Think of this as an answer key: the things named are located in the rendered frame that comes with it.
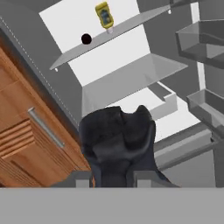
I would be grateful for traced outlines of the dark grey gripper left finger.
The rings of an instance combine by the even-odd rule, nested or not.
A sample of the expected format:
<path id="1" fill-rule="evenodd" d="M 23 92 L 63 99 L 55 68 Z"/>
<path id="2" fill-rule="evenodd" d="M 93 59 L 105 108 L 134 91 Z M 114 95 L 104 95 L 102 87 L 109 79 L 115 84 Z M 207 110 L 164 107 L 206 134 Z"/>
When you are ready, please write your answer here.
<path id="1" fill-rule="evenodd" d="M 52 185 L 52 187 L 65 188 L 90 188 L 92 186 L 91 171 L 72 171 L 64 180 Z"/>

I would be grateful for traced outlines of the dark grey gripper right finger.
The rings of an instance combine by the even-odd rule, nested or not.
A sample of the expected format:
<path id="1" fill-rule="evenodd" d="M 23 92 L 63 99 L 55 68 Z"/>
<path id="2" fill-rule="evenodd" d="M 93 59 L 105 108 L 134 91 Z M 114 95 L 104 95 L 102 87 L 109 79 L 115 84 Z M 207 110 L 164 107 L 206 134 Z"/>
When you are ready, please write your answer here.
<path id="1" fill-rule="evenodd" d="M 154 171 L 135 171 L 133 186 L 136 188 L 155 188 L 155 187 L 178 188 L 177 185 L 162 180 Z"/>

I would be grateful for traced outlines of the dark blue-black pitcher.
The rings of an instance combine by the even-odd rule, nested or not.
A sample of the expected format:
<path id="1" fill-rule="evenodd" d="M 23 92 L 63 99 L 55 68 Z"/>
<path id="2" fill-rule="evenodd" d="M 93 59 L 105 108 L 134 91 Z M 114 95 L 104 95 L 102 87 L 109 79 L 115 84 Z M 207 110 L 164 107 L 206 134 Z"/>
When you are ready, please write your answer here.
<path id="1" fill-rule="evenodd" d="M 135 171 L 154 172 L 167 180 L 155 161 L 156 124 L 144 105 L 133 113 L 119 106 L 90 113 L 82 118 L 79 134 L 97 187 L 132 187 Z"/>

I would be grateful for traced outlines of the glass fridge shelf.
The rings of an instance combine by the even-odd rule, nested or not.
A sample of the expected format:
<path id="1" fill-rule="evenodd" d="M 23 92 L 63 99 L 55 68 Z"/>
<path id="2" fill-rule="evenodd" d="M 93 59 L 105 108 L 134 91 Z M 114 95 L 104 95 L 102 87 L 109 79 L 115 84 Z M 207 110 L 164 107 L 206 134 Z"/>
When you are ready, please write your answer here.
<path id="1" fill-rule="evenodd" d="M 139 13 L 135 15 L 134 17 L 131 17 L 124 22 L 121 22 L 120 24 L 116 25 L 113 28 L 113 31 L 111 33 L 108 33 L 107 31 L 104 31 L 100 33 L 99 35 L 92 38 L 92 41 L 89 45 L 80 44 L 76 47 L 62 53 L 51 65 L 50 70 L 53 70 L 55 68 L 58 68 L 62 66 L 63 64 L 74 60 L 81 55 L 92 51 L 98 46 L 101 46 L 107 42 L 109 42 L 112 39 L 115 39 L 121 35 L 123 35 L 125 32 L 128 32 L 139 25 L 142 25 L 143 23 L 155 18 L 156 16 L 167 12 L 171 6 L 168 4 L 163 7 L 159 7 L 153 10 L 147 10 L 145 12 Z"/>
<path id="2" fill-rule="evenodd" d="M 120 101 L 185 68 L 186 64 L 149 53 L 87 84 L 82 90 L 82 115 Z"/>

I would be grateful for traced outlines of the dark purple eggplant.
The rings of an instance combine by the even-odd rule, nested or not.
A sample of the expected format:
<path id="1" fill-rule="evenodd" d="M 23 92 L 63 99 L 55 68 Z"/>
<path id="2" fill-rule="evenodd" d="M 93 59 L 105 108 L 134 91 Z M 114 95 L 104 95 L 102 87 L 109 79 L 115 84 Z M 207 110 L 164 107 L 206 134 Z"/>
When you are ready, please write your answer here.
<path id="1" fill-rule="evenodd" d="M 83 45 L 89 45 L 91 42 L 92 42 L 92 37 L 90 34 L 88 33 L 84 33 L 82 36 L 81 36 L 81 42 Z"/>

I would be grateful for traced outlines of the yellow mustard bottle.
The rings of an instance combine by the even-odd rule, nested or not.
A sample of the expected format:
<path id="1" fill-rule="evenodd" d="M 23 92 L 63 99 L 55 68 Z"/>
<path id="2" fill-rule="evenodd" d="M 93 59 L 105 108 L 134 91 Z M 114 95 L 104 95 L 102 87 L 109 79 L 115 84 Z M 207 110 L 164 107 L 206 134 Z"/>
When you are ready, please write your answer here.
<path id="1" fill-rule="evenodd" d="M 103 2 L 96 5 L 95 12 L 101 21 L 101 26 L 107 31 L 107 33 L 112 33 L 114 27 L 114 19 L 110 13 L 108 3 Z"/>

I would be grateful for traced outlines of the white fridge crisper drawer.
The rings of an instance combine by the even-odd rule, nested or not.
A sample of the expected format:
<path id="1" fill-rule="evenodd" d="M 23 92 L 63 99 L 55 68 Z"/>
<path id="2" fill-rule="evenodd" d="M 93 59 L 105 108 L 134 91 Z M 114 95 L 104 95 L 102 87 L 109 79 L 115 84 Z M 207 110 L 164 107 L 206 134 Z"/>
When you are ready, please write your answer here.
<path id="1" fill-rule="evenodd" d="M 150 110 L 154 120 L 161 119 L 178 110 L 177 95 L 162 82 L 156 82 L 148 86 L 148 89 L 158 97 L 162 103 Z"/>

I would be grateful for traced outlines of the wooden cupboard door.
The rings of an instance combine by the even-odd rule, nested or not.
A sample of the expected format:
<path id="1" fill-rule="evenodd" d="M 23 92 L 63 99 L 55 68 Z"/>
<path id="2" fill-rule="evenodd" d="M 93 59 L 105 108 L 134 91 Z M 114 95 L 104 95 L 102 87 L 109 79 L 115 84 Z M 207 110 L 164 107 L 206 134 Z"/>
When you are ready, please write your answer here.
<path id="1" fill-rule="evenodd" d="M 0 184 L 45 187 L 72 171 L 88 171 L 76 140 L 20 71 L 21 63 L 0 38 Z M 60 148 L 30 117 L 38 116 L 65 146 Z"/>

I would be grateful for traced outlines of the clear fridge door bin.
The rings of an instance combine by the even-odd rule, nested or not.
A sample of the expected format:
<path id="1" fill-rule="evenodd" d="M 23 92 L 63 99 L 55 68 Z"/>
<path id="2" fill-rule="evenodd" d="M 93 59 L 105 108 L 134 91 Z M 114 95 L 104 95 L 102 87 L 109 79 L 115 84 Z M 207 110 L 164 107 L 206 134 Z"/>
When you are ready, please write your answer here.
<path id="1" fill-rule="evenodd" d="M 188 110 L 224 138 L 224 97 L 202 89 L 186 97 Z"/>
<path id="2" fill-rule="evenodd" d="M 175 36 L 181 57 L 224 69 L 224 19 L 200 20 Z"/>

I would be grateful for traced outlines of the grey fridge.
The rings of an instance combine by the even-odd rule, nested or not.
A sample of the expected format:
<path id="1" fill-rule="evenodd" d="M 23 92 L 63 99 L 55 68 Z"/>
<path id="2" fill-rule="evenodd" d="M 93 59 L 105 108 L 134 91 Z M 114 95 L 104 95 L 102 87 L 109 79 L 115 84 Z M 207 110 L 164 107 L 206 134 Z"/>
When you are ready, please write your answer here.
<path id="1" fill-rule="evenodd" d="M 18 57 L 21 73 L 80 147 L 79 124 L 85 117 L 83 87 L 68 66 L 58 72 L 49 70 L 52 57 L 60 50 L 40 16 L 25 7 L 0 1 L 0 38 Z M 95 185 L 93 173 L 92 184 Z"/>

